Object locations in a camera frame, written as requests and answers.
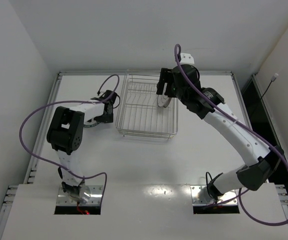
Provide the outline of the black rimmed white plate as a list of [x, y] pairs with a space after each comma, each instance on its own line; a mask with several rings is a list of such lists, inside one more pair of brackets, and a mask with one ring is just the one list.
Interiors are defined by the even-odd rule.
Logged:
[[171, 101], [173, 100], [172, 97], [168, 97], [166, 95], [158, 95], [157, 96], [157, 106], [160, 107], [160, 108], [167, 108]]

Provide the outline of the teal rimmed plate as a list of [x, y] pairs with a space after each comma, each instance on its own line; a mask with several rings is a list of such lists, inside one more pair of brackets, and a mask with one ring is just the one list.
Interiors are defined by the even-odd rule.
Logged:
[[91, 119], [89, 121], [84, 122], [83, 127], [84, 128], [93, 128], [93, 127], [96, 127], [99, 124], [100, 124], [100, 122], [97, 122], [97, 121]]

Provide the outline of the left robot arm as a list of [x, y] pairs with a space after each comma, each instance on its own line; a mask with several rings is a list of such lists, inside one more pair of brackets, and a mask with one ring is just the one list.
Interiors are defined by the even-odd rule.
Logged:
[[83, 130], [100, 123], [112, 123], [114, 103], [119, 98], [118, 94], [111, 90], [97, 92], [97, 95], [91, 98], [90, 103], [57, 107], [47, 133], [47, 142], [51, 144], [60, 161], [58, 173], [63, 192], [72, 200], [83, 204], [91, 198], [91, 190], [85, 184], [77, 155]]

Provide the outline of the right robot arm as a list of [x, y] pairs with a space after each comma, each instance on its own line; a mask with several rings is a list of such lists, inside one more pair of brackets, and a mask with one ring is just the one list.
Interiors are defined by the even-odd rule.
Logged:
[[196, 67], [182, 68], [192, 85], [185, 80], [178, 67], [162, 68], [157, 94], [178, 98], [186, 108], [214, 127], [239, 153], [244, 165], [227, 173], [220, 173], [200, 192], [204, 204], [212, 204], [226, 192], [239, 188], [256, 191], [274, 173], [280, 159], [262, 140], [237, 124], [224, 98], [213, 88], [202, 87]]

